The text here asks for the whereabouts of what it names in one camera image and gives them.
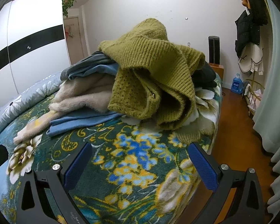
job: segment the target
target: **hanging plant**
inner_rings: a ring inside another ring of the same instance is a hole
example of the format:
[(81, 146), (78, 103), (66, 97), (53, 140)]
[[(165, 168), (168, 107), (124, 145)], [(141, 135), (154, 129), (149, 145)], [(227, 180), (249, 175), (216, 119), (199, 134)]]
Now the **hanging plant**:
[(67, 10), (74, 6), (74, 2), (77, 2), (76, 0), (62, 0), (62, 12), (63, 16), (68, 17)]

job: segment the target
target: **blue gripper pad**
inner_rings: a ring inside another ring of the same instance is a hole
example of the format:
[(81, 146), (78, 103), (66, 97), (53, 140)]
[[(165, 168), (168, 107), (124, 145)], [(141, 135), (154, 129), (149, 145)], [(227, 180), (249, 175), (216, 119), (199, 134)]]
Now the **blue gripper pad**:
[(87, 163), (91, 157), (91, 153), (92, 146), (91, 144), (87, 143), (64, 175), (63, 187), (65, 190), (69, 191), (75, 188), (85, 167), (87, 166)]
[(187, 151), (205, 187), (209, 190), (215, 191), (218, 187), (216, 172), (213, 170), (211, 165), (207, 162), (195, 144), (191, 143), (188, 146)]

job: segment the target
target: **black tower speaker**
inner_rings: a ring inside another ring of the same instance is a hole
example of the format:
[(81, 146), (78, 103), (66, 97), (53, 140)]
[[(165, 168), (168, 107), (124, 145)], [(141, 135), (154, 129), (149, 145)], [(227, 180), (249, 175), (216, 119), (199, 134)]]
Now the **black tower speaker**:
[(218, 36), (208, 37), (209, 61), (210, 63), (220, 64), (220, 38)]

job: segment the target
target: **white wardrobe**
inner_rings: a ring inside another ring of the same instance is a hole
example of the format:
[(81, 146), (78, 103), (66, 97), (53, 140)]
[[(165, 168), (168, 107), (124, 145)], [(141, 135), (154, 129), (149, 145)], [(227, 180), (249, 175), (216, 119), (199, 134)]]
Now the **white wardrobe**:
[(14, 0), (0, 11), (0, 106), (70, 66), (62, 0)]

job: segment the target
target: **light blue curtain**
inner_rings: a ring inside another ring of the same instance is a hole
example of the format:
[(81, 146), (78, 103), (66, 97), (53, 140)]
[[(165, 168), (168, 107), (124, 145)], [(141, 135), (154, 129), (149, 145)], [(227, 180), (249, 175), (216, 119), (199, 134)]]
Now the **light blue curtain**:
[[(274, 153), (273, 171), (280, 173), (280, 12), (267, 0), (273, 27), (272, 64), (262, 100), (253, 117), (253, 127), (262, 137), (263, 148)], [(274, 196), (268, 201), (268, 212), (274, 216), (280, 210), (280, 176), (271, 184)]]

